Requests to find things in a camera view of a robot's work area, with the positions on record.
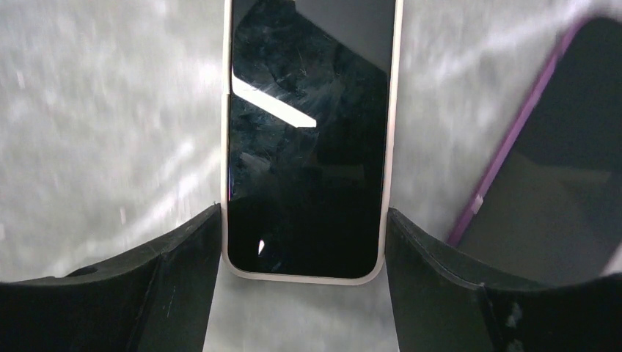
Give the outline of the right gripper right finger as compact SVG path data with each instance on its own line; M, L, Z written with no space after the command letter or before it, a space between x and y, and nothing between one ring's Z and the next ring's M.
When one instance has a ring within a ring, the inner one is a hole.
M551 287L492 268L389 209L401 351L619 351L621 275Z

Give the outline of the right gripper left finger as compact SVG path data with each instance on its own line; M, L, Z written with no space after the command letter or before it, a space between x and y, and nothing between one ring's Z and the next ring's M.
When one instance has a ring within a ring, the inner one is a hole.
M1 284L3 351L201 351L218 273L218 205L64 277Z

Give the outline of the purple phone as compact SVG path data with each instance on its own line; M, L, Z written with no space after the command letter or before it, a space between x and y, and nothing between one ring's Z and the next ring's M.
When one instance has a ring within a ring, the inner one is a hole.
M619 20L560 37L447 241L549 285L621 272Z

